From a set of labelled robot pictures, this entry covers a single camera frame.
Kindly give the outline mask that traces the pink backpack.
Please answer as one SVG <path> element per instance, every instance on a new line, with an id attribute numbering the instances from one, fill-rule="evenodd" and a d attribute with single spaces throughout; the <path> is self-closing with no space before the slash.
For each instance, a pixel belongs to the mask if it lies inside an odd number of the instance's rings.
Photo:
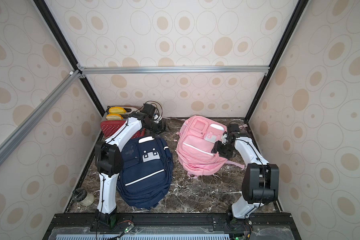
<path id="1" fill-rule="evenodd" d="M 245 168 L 218 153 L 212 153 L 215 142 L 222 141 L 226 131 L 225 125 L 202 116 L 192 116 L 183 123 L 177 132 L 180 139 L 176 153 L 188 177 L 196 179 L 199 176 L 213 175 L 225 164 Z"/>

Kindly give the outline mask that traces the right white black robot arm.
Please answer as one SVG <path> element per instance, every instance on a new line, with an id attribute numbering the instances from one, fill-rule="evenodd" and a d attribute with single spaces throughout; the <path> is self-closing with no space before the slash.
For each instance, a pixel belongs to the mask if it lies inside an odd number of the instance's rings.
<path id="1" fill-rule="evenodd" d="M 247 132 L 239 124 L 230 123 L 222 140 L 217 141 L 211 153 L 230 159 L 240 154 L 245 162 L 242 195 L 227 211 L 227 225 L 234 229 L 247 223 L 258 208 L 277 200 L 279 195 L 279 167 L 270 164 L 254 145 Z"/>

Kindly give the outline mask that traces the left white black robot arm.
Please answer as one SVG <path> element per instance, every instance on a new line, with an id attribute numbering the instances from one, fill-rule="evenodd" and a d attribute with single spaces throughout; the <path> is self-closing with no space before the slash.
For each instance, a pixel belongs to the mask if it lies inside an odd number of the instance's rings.
<path id="1" fill-rule="evenodd" d="M 108 139 L 95 145 L 101 191 L 97 221 L 116 227 L 116 195 L 130 206 L 151 209 L 168 193 L 173 177 L 173 155 L 160 137 L 134 138 L 141 129 L 159 135 L 166 130 L 154 114 L 132 112 L 125 123 Z"/>

